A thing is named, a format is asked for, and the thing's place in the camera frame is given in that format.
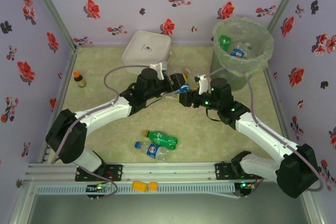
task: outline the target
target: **white plastic container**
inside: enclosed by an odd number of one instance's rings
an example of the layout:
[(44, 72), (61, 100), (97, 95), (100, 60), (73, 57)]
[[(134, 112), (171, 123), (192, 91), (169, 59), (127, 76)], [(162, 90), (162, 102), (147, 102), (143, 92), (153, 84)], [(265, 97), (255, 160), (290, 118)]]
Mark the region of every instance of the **white plastic container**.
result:
[[(168, 61), (171, 39), (167, 35), (137, 31), (122, 55), (124, 66), (157, 64)], [(127, 72), (140, 74), (143, 68), (126, 68)]]

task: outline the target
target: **lavender wall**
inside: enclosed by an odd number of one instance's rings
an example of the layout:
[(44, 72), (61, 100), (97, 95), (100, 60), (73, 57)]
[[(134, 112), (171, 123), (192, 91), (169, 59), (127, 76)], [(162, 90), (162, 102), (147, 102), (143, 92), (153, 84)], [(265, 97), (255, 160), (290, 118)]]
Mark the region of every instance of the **lavender wall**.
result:
[(330, 223), (336, 218), (335, 11), (333, 0), (291, 0), (269, 61), (292, 138), (315, 150)]
[(52, 0), (78, 44), (128, 44), (137, 30), (178, 43), (211, 43), (218, 18), (247, 16), (267, 26), (281, 0)]
[(0, 222), (42, 143), (71, 52), (40, 0), (1, 0)]

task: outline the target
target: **purple cable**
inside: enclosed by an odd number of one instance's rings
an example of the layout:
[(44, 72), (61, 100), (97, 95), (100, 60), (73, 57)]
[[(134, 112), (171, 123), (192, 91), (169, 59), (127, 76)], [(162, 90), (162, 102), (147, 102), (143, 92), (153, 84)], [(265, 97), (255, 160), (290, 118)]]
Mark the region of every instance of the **purple cable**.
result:
[(237, 72), (239, 72), (240, 74), (242, 74), (244, 76), (244, 78), (247, 81), (248, 87), (250, 88), (250, 94), (251, 94), (251, 115), (253, 120), (255, 121), (255, 123), (257, 124), (257, 126), (259, 126), (261, 129), (263, 129), (265, 132), (267, 132), (268, 134), (270, 134), (272, 137), (274, 137), (276, 140), (278, 140), (281, 144), (283, 144), (286, 148), (290, 149), (292, 152), (294, 152), (312, 171), (313, 173), (317, 176), (319, 182), (320, 182), (320, 187), (317, 189), (310, 189), (308, 188), (308, 191), (321, 191), (323, 190), (323, 180), (319, 174), (319, 172), (300, 154), (298, 153), (294, 148), (292, 148), (291, 146), (287, 145), (286, 142), (284, 142), (281, 138), (279, 138), (277, 135), (275, 135), (273, 132), (269, 131), (267, 128), (265, 128), (264, 126), (262, 126), (261, 124), (259, 124), (259, 121), (257, 120), (257, 117), (254, 113), (254, 94), (253, 94), (253, 89), (252, 89), (252, 85), (250, 80), (247, 78), (247, 76), (240, 70), (234, 67), (222, 67), (219, 68), (215, 71), (213, 71), (212, 73), (209, 73), (206, 75), (206, 77), (210, 77), (211, 75), (222, 71), (224, 69), (229, 69), (229, 70), (235, 70)]
[[(118, 92), (116, 89), (110, 87), (110, 86), (106, 83), (106, 78), (107, 78), (107, 76), (108, 76), (109, 74), (113, 73), (114, 71), (119, 70), (119, 69), (122, 69), (122, 68), (147, 68), (147, 67), (149, 67), (149, 66), (145, 66), (145, 65), (128, 65), (128, 66), (121, 66), (121, 67), (114, 68), (114, 69), (110, 70), (107, 74), (105, 74), (105, 76), (104, 76), (104, 85), (105, 85), (105, 87), (108, 88), (109, 90), (112, 90), (114, 93), (116, 93), (117, 96), (115, 97), (115, 99), (114, 99), (111, 103), (109, 103), (109, 104), (107, 104), (107, 105), (104, 105), (104, 106), (102, 106), (102, 107), (96, 108), (96, 109), (94, 109), (94, 110), (88, 111), (87, 113), (85, 113), (85, 114), (83, 114), (82, 116), (80, 116), (79, 118), (77, 118), (77, 119), (71, 124), (71, 126), (68, 128), (67, 132), (65, 133), (65, 135), (64, 135), (64, 137), (63, 137), (63, 139), (62, 139), (62, 141), (61, 141), (61, 143), (60, 143), (60, 145), (59, 145), (59, 147), (58, 147), (58, 149), (57, 149), (57, 151), (56, 151), (56, 153), (55, 153), (53, 159), (51, 160), (51, 164), (54, 164), (55, 161), (57, 161), (57, 160), (59, 159), (58, 155), (59, 155), (59, 153), (61, 152), (61, 150), (62, 150), (62, 148), (63, 148), (63, 146), (64, 146), (64, 144), (65, 144), (65, 142), (66, 142), (66, 140), (67, 140), (67, 138), (68, 138), (68, 136), (69, 136), (69, 134), (70, 134), (70, 132), (71, 132), (71, 130), (75, 127), (75, 125), (76, 125), (78, 122), (80, 122), (80, 120), (84, 119), (86, 116), (89, 116), (89, 115), (91, 115), (91, 114), (93, 114), (93, 113), (96, 113), (96, 112), (98, 112), (98, 111), (107, 109), (107, 108), (113, 106), (113, 105), (118, 101), (118, 99), (119, 99), (119, 92)], [(104, 177), (102, 177), (102, 176), (99, 176), (99, 175), (97, 175), (97, 174), (95, 174), (95, 173), (92, 173), (92, 172), (88, 171), (87, 169), (85, 169), (84, 167), (80, 167), (80, 168), (81, 168), (82, 170), (84, 170), (85, 172), (87, 172), (87, 173), (93, 175), (93, 176), (96, 176), (96, 177), (98, 177), (98, 178), (100, 178), (100, 179), (103, 179), (103, 180), (105, 180), (105, 181), (107, 181), (107, 182), (112, 183), (112, 184), (115, 186), (116, 189), (115, 189), (115, 191), (114, 191), (113, 193), (108, 194), (108, 195), (105, 195), (105, 196), (103, 196), (103, 197), (107, 197), (107, 196), (113, 195), (113, 194), (115, 194), (115, 193), (117, 192), (118, 187), (117, 187), (117, 185), (116, 185), (112, 180), (107, 179), (107, 178), (104, 178)]]

